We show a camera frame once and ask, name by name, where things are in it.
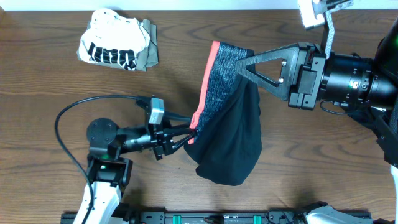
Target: gray fabric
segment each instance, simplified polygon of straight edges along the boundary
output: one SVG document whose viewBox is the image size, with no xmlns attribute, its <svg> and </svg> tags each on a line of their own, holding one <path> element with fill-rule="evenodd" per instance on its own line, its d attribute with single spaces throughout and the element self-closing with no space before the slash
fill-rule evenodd
<svg viewBox="0 0 398 224">
<path fill-rule="evenodd" d="M 208 122 L 217 116 L 219 110 L 224 108 L 228 98 L 236 90 L 235 79 L 238 74 L 234 68 L 235 61 L 246 58 L 247 54 L 247 49 L 220 43 L 208 80 L 205 109 L 200 115 L 196 127 L 197 138 Z"/>
<path fill-rule="evenodd" d="M 150 43 L 149 43 L 148 47 L 146 47 L 146 48 L 144 48 L 144 50 L 142 50 L 142 52 L 137 53 L 136 70 L 141 70 L 141 71 L 146 72 L 146 70 L 147 70 L 146 68 L 152 67 L 159 63 L 159 58 L 157 56 L 156 25 L 151 24 L 150 20 L 144 19 L 143 26 L 144 26 L 144 29 L 148 32 L 148 34 L 150 36 Z M 90 21 L 87 24 L 87 29 L 89 29 L 89 28 L 90 28 Z M 78 58 L 78 60 L 82 61 L 78 52 L 77 52 L 77 58 Z M 120 67 L 120 65 L 118 65 L 116 63 L 96 62 L 95 65 L 123 69 L 122 67 Z"/>
<path fill-rule="evenodd" d="M 150 20 L 143 20 L 144 29 L 150 36 L 150 43 L 142 52 L 137 54 L 136 69 L 146 71 L 146 68 L 152 67 L 159 63 L 157 56 L 157 39 L 156 39 L 156 25 L 150 23 Z"/>
</svg>

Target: black wire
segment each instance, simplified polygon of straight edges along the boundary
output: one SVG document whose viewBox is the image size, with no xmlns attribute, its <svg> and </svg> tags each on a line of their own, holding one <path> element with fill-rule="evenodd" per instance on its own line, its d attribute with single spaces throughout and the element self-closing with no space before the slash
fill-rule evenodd
<svg viewBox="0 0 398 224">
<path fill-rule="evenodd" d="M 73 161 L 73 163 L 78 167 L 79 171 L 81 172 L 81 174 L 83 174 L 83 177 L 86 179 L 86 183 L 88 185 L 88 188 L 90 190 L 90 204 L 88 206 L 88 210 L 87 213 L 85 215 L 85 218 L 83 219 L 82 224 L 86 223 L 88 216 L 90 215 L 91 209 L 93 209 L 93 198 L 94 198 L 94 192 L 93 192 L 93 187 L 90 184 L 90 180 L 88 179 L 88 176 L 85 172 L 85 170 L 81 167 L 80 163 L 76 160 L 76 158 L 70 153 L 70 151 L 67 149 L 67 147 L 65 146 L 65 144 L 63 143 L 63 141 L 61 140 L 61 136 L 60 133 L 58 131 L 58 124 L 60 121 L 61 116 L 70 108 L 79 105 L 80 103 L 86 103 L 89 102 L 91 100 L 98 100 L 98 99 L 108 99 L 108 98 L 124 98 L 124 99 L 132 99 L 132 100 L 136 100 L 137 97 L 136 96 L 127 96 L 127 95 L 104 95 L 104 96 L 94 96 L 94 97 L 90 97 L 90 98 L 85 98 L 79 101 L 76 101 L 74 103 L 72 103 L 71 105 L 67 106 L 66 108 L 64 108 L 63 110 L 61 110 L 61 112 L 58 114 L 57 118 L 55 119 L 55 124 L 54 124 L 54 130 L 55 130 L 55 135 L 57 137 L 58 142 L 60 143 L 62 149 L 65 151 L 65 153 L 69 156 L 69 158 Z"/>
<path fill-rule="evenodd" d="M 336 111 L 328 110 L 328 109 L 326 109 L 326 108 L 323 106 L 324 103 L 332 103 L 332 104 L 333 104 L 334 102 L 331 101 L 331 100 L 323 100 L 323 101 L 319 104 L 319 106 L 321 107 L 322 110 L 324 110 L 324 111 L 326 111 L 326 112 L 328 112 L 328 113 L 334 114 L 334 115 L 358 115 L 358 112 L 359 112 L 359 111 L 350 111 L 350 112 L 341 113 L 341 112 L 336 112 Z"/>
</svg>

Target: wood grain surface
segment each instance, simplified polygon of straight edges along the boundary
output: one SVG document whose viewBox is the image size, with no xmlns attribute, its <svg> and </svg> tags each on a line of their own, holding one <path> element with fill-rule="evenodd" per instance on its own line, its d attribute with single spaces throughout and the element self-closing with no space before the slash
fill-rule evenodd
<svg viewBox="0 0 398 224">
<path fill-rule="evenodd" d="M 58 145 L 53 123 L 70 103 L 95 95 L 163 98 L 168 110 L 191 115 L 212 40 L 257 53 L 298 41 L 319 43 L 322 29 L 305 32 L 298 11 L 129 11 L 157 24 L 160 63 L 129 72 L 80 62 L 76 50 L 92 12 L 8 12 L 0 27 L 0 223 L 59 223 L 77 211 L 85 181 Z M 373 57 L 397 11 L 334 14 L 333 49 Z M 276 65 L 268 70 L 278 70 Z M 240 186 L 216 185 L 195 173 L 183 149 L 156 161 L 132 153 L 124 202 L 176 210 L 267 210 L 323 200 L 337 209 L 363 209 L 394 218 L 389 165 L 372 132 L 344 116 L 288 108 L 261 94 L 263 151 Z M 67 147 L 86 166 L 88 124 L 100 117 L 120 126 L 141 124 L 129 100 L 77 106 L 60 122 Z"/>
</svg>

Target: black triangular gripper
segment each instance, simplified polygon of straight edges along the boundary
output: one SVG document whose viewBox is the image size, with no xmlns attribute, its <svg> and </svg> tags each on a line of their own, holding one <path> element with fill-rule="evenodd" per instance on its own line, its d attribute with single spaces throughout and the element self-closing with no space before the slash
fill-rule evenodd
<svg viewBox="0 0 398 224">
<path fill-rule="evenodd" d="M 252 57 L 238 60 L 235 63 L 235 71 L 257 85 L 265 88 L 276 97 L 287 101 L 289 99 L 290 86 L 294 81 L 299 52 L 299 44 L 292 44 L 263 52 Z M 269 62 L 271 60 L 278 59 L 283 59 L 285 63 L 284 66 L 281 65 L 282 71 L 280 73 L 280 81 L 274 81 L 267 75 L 263 75 L 259 72 L 253 73 L 247 69 L 247 66 L 249 65 L 255 65 L 257 63 Z"/>
</svg>

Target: orange trim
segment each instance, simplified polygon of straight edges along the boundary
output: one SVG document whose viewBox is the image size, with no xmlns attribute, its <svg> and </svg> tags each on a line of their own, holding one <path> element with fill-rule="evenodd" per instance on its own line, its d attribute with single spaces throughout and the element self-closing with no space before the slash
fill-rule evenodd
<svg viewBox="0 0 398 224">
<path fill-rule="evenodd" d="M 190 125 L 191 129 L 195 129 L 198 126 L 199 117 L 202 114 L 203 110 L 205 109 L 207 86 L 209 83 L 210 72 L 211 69 L 213 68 L 214 61 L 216 60 L 219 47 L 220 47 L 220 42 L 213 41 L 213 44 L 211 45 L 209 59 L 207 60 L 205 75 L 203 77 L 203 82 L 201 84 L 199 106 L 196 112 L 194 112 L 192 116 L 191 125 Z M 193 139 L 189 140 L 188 143 L 193 144 Z"/>
</svg>

